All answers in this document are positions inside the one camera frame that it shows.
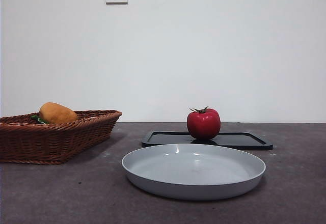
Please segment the white wall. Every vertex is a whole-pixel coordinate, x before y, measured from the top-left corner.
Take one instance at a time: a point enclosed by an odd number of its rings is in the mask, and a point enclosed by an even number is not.
[[[326,0],[2,0],[2,116],[326,122]]]

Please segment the black plastic tray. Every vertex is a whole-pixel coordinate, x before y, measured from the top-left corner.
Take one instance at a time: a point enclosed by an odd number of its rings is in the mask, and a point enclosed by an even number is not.
[[[162,144],[208,144],[239,150],[271,150],[273,144],[248,132],[220,132],[211,140],[197,140],[189,132],[150,131],[142,141],[143,147]]]

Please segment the brown wicker basket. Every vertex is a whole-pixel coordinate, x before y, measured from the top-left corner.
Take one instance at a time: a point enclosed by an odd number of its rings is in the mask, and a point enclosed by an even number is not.
[[[75,111],[78,120],[65,124],[37,124],[28,115],[0,118],[0,162],[62,164],[101,143],[122,115],[116,110]]]

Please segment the dark countertop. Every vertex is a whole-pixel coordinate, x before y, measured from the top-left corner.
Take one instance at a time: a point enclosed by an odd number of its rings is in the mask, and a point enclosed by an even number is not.
[[[212,202],[158,197],[134,187],[121,159],[148,131],[185,123],[117,123],[109,140],[63,165],[0,163],[1,224],[326,223],[326,124],[223,123],[274,144],[248,151],[267,170],[252,191]]]

